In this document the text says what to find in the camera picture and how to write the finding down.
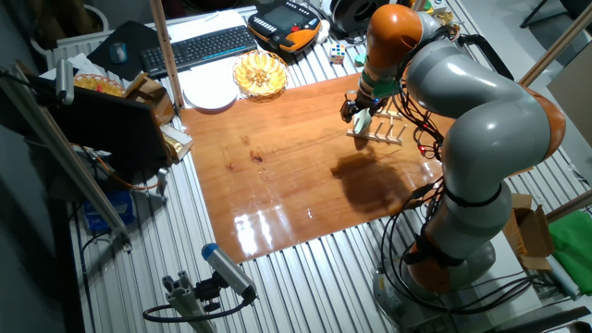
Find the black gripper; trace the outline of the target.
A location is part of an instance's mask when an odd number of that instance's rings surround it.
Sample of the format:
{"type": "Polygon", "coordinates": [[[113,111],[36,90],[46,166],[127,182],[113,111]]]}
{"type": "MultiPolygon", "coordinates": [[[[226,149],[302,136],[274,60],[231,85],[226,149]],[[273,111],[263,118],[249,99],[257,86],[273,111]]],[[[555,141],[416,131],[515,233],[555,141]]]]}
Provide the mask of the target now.
{"type": "Polygon", "coordinates": [[[341,119],[350,123],[352,116],[367,109],[369,112],[377,112],[385,105],[384,98],[373,98],[362,90],[358,90],[354,100],[345,102],[340,109],[341,119]]]}

